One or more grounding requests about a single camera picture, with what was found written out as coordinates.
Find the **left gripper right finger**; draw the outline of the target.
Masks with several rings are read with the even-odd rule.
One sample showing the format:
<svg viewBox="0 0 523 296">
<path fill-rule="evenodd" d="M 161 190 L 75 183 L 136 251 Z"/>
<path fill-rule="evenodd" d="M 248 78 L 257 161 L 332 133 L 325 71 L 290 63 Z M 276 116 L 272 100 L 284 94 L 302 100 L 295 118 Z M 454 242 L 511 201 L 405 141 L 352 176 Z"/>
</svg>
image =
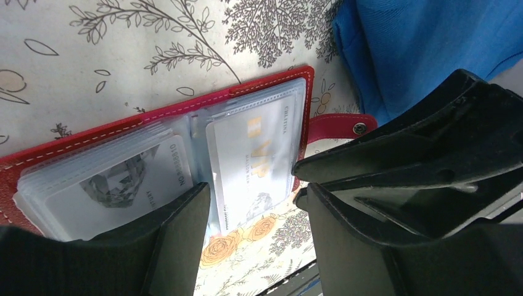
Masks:
<svg viewBox="0 0 523 296">
<path fill-rule="evenodd" d="M 422 253 L 429 240 L 381 221 L 317 183 L 296 205 L 310 220 L 323 295 L 445 295 L 445 276 Z"/>
</svg>

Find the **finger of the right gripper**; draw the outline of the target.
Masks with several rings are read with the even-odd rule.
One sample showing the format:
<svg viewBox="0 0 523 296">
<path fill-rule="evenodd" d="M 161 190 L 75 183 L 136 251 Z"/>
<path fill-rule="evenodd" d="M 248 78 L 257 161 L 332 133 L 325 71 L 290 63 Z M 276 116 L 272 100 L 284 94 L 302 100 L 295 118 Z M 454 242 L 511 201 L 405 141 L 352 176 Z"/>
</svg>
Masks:
<svg viewBox="0 0 523 296">
<path fill-rule="evenodd" d="M 457 70 L 405 113 L 305 158 L 293 174 L 333 191 L 442 187 L 522 168 L 522 98 Z"/>
<path fill-rule="evenodd" d="M 362 211 L 431 239 L 476 223 L 502 221 L 522 201 L 522 183 L 488 179 L 431 189 L 397 189 L 394 197 L 356 197 Z"/>
</svg>

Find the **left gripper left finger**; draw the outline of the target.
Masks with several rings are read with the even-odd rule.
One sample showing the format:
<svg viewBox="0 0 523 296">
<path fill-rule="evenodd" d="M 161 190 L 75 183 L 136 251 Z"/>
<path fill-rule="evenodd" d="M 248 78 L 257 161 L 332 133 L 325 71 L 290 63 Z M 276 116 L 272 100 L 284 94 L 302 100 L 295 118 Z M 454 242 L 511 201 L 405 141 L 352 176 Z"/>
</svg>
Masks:
<svg viewBox="0 0 523 296">
<path fill-rule="evenodd" d="M 174 201 L 94 241 L 119 246 L 103 262 L 95 295 L 192 295 L 210 209 L 210 186 L 198 183 Z"/>
</svg>

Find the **red leather card holder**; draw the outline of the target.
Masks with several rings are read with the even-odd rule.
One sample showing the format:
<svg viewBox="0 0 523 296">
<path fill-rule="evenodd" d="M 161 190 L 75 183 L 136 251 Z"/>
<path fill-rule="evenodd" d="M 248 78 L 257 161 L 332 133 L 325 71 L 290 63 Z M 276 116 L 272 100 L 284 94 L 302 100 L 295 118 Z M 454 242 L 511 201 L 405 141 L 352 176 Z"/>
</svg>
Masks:
<svg viewBox="0 0 523 296">
<path fill-rule="evenodd" d="M 308 118 L 315 70 L 302 66 L 222 89 L 188 101 L 139 113 L 92 128 L 62 139 L 47 142 L 29 149 L 1 157 L 1 226 L 16 226 L 37 235 L 41 231 L 17 208 L 13 196 L 21 172 L 63 154 L 78 152 L 86 147 L 101 144 L 137 130 L 152 122 L 185 115 L 212 105 L 229 102 L 241 96 L 268 89 L 288 81 L 303 78 L 306 83 L 305 107 L 299 145 L 299 159 L 303 159 L 306 146 L 322 139 L 355 139 L 378 127 L 376 119 L 367 114 L 332 113 Z"/>
</svg>

